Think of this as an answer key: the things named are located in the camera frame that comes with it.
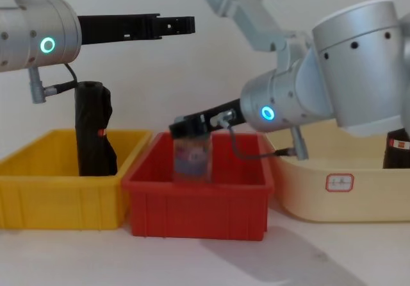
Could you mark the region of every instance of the yellow plastic bin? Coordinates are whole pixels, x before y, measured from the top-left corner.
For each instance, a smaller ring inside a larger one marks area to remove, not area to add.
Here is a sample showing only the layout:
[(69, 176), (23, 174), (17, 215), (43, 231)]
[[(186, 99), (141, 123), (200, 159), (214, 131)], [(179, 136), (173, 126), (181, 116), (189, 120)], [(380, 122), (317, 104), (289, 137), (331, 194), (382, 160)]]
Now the yellow plastic bin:
[(152, 133), (109, 130), (118, 173), (79, 177), (75, 130), (54, 130), (0, 162), (0, 228), (111, 230), (124, 221), (120, 181)]

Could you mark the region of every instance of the table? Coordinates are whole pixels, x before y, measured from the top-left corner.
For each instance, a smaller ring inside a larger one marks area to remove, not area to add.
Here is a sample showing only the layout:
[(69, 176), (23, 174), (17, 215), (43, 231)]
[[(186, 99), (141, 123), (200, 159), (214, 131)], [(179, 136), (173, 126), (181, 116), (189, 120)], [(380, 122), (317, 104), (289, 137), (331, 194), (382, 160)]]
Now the table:
[(408, 286), (410, 224), (310, 224), (269, 210), (263, 242), (1, 231), (2, 286)]

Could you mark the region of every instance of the plastic bin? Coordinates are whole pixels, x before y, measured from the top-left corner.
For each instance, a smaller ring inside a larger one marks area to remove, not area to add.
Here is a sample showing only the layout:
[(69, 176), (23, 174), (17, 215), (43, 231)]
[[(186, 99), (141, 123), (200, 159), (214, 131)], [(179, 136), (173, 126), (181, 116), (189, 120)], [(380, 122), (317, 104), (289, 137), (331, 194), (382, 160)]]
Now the plastic bin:
[(119, 171), (107, 177), (78, 176), (74, 130), (34, 141), (0, 163), (0, 228), (118, 228), (129, 207), (120, 179), (150, 137), (149, 131), (108, 131)]
[[(246, 153), (266, 153), (261, 135), (238, 134)], [(235, 157), (227, 134), (214, 134), (211, 183), (173, 183), (173, 141), (158, 135), (123, 179), (135, 236), (262, 240), (274, 182), (268, 159)]]
[[(309, 160), (271, 159), (280, 204), (315, 222), (410, 221), (410, 169), (382, 169), (386, 135), (355, 138), (335, 121), (302, 127)], [(289, 131), (268, 137), (291, 145)]]

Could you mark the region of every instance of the beige plastic bin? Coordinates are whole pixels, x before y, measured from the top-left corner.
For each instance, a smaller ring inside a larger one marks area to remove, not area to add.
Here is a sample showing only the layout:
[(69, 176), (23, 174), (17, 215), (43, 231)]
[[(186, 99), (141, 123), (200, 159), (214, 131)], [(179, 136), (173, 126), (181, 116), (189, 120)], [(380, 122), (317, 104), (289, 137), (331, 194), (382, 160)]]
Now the beige plastic bin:
[[(334, 121), (302, 128), (310, 159), (272, 159), (277, 198), (317, 222), (410, 221), (410, 169), (382, 169), (386, 136), (354, 138)], [(289, 131), (268, 135), (279, 149)]]

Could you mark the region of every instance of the transparent container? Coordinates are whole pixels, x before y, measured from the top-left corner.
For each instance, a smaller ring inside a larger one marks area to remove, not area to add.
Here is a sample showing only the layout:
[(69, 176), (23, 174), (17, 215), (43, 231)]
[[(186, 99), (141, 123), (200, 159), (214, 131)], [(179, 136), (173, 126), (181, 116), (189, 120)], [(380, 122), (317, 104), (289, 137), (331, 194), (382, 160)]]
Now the transparent container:
[(211, 135), (174, 140), (174, 182), (204, 183), (211, 177)]

